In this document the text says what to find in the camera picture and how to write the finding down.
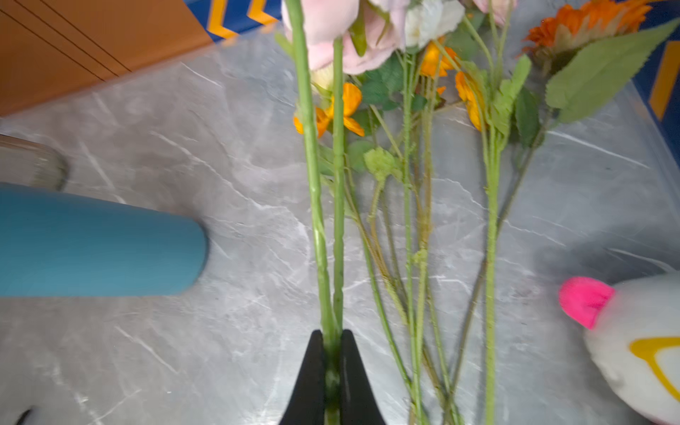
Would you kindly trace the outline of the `teal cylindrical vase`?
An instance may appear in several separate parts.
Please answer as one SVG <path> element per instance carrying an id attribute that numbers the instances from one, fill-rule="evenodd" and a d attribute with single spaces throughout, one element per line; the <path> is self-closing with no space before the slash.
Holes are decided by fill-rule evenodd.
<path id="1" fill-rule="evenodd" d="M 208 255 L 191 218 L 4 183 L 2 297 L 169 296 Z"/>

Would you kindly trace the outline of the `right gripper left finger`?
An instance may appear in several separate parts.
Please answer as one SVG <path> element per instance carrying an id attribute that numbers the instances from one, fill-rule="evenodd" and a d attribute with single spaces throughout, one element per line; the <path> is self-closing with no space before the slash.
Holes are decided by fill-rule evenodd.
<path id="1" fill-rule="evenodd" d="M 326 403 L 326 365 L 323 336 L 312 332 L 290 401 L 280 425 L 322 425 Z"/>

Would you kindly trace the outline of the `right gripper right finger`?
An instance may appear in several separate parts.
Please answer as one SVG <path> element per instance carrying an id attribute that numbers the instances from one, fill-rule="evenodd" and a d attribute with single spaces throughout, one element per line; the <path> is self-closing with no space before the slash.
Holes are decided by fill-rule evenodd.
<path id="1" fill-rule="evenodd" d="M 375 401 L 354 334 L 341 336 L 340 423 L 342 425 L 386 425 Z"/>

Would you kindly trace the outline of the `pink rose spray stem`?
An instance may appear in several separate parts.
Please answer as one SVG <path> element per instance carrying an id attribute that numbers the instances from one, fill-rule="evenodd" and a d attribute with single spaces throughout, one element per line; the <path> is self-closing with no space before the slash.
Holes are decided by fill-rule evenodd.
<path id="1" fill-rule="evenodd" d="M 383 116 L 388 97 L 402 95 L 403 127 L 390 136 L 389 148 L 373 148 L 366 156 L 375 178 L 371 209 L 386 209 L 386 184 L 402 187 L 405 256 L 399 259 L 392 239 L 381 243 L 375 217 L 361 223 L 368 254 L 382 273 L 387 293 L 407 328 L 411 358 L 396 357 L 410 397 L 409 421 L 426 424 L 421 379 L 427 376 L 436 393 L 446 424 L 460 423 L 455 401 L 459 372 L 448 369 L 443 351 L 431 354 L 426 329 L 440 336 L 430 288 L 430 236 L 433 195 L 433 120 L 442 100 L 441 80 L 453 74 L 460 102 L 480 137 L 487 196 L 487 240 L 483 268 L 473 301 L 485 308 L 485 386 L 483 417 L 495 423 L 495 262 L 501 224 L 499 187 L 501 156 L 510 137 L 515 100 L 529 74 L 529 60 L 521 58 L 509 78 L 503 75 L 503 52 L 514 1 L 404 1 L 396 6 L 402 19 L 389 18 L 386 28 L 398 42 L 388 58 L 372 68 L 367 83 L 382 91 L 369 97 L 372 115 Z"/>

